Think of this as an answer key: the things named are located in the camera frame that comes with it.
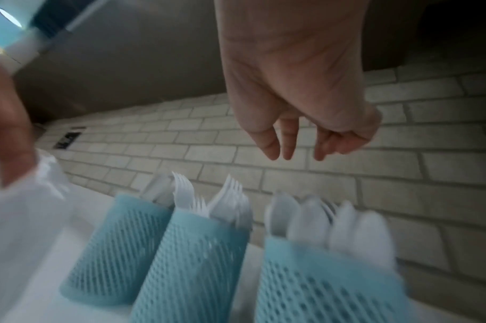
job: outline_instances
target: light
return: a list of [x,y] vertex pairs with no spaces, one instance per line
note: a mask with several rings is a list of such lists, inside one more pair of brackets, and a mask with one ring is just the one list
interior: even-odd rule
[[11,21],[13,24],[21,28],[20,22],[15,17],[13,17],[10,13],[8,13],[2,8],[0,8],[0,13],[2,14],[2,16],[6,17],[7,20]]

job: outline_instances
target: basket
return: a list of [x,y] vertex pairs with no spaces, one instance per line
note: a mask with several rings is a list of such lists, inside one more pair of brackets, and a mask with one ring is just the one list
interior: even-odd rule
[[402,279],[327,250],[268,237],[256,323],[406,323]]
[[176,211],[130,322],[225,323],[249,232]]
[[119,195],[61,286],[65,297],[90,305],[137,298],[172,211]]

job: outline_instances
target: plastic bag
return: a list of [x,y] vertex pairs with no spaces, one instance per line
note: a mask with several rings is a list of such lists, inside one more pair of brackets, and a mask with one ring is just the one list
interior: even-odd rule
[[0,189],[0,318],[73,214],[71,187],[57,159],[39,152],[37,169]]

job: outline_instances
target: perforated basket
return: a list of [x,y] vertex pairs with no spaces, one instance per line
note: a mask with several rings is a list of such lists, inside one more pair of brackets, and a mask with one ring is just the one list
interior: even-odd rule
[[399,276],[268,237],[256,323],[408,323]]
[[151,202],[117,196],[61,293],[90,305],[134,302],[171,215],[171,210]]
[[176,211],[130,322],[226,323],[248,239],[248,231]]

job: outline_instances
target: skin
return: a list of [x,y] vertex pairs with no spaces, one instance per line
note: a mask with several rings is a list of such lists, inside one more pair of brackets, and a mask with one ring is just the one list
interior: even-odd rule
[[14,88],[0,66],[0,183],[15,182],[36,167],[32,125]]
[[215,0],[215,6],[234,115],[268,158],[281,150],[292,158],[302,115],[317,125],[317,160],[372,139],[381,114],[364,100],[367,0]]

